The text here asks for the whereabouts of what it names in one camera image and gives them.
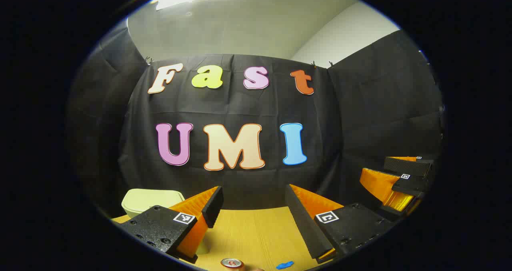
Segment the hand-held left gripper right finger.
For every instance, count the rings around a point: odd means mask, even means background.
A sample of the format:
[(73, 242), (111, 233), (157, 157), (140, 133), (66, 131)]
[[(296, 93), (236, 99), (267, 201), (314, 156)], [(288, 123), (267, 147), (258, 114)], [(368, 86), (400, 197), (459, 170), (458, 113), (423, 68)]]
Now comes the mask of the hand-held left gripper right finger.
[(394, 226), (360, 203), (342, 205), (293, 184), (285, 187), (285, 202), (317, 263), (348, 257)]

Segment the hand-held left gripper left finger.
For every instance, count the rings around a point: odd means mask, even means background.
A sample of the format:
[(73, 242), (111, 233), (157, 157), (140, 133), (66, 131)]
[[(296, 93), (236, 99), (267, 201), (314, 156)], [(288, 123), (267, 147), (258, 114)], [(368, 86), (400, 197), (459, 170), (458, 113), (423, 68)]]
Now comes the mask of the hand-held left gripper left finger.
[(173, 205), (151, 206), (118, 227), (169, 256), (195, 263), (207, 229), (214, 227), (224, 203), (222, 187), (213, 187)]

